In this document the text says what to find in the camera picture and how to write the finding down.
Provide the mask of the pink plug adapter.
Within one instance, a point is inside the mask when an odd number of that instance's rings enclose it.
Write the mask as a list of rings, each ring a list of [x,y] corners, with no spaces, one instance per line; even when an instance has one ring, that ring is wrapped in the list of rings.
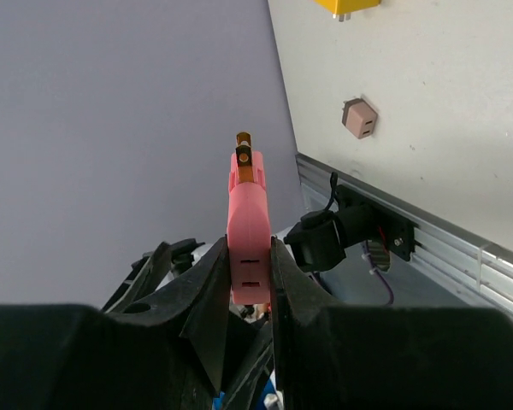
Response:
[[[227,247],[233,302],[270,301],[271,225],[263,156],[240,132],[228,177]]]

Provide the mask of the yellow plug adapter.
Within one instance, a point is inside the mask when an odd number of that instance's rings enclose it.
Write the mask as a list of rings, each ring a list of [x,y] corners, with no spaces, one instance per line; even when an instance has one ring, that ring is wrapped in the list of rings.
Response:
[[[335,20],[343,22],[354,12],[379,6],[381,0],[315,0],[315,3],[330,12]]]

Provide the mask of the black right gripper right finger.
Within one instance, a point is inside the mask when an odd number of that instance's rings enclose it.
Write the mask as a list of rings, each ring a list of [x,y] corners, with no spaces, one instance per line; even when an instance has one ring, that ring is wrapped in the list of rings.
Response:
[[[513,409],[513,322],[490,308],[355,307],[271,243],[274,367],[288,409]]]

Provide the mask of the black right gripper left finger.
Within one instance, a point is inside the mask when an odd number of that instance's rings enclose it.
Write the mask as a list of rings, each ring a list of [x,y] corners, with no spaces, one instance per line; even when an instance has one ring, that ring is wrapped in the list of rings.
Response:
[[[220,239],[121,313],[0,305],[0,409],[209,409],[221,389],[228,303]]]

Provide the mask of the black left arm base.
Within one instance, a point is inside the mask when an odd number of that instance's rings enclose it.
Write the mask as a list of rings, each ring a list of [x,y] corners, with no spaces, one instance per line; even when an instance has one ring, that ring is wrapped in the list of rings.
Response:
[[[336,187],[335,199],[334,222],[345,249],[375,240],[383,250],[410,261],[416,241],[415,225],[409,219],[343,184]]]

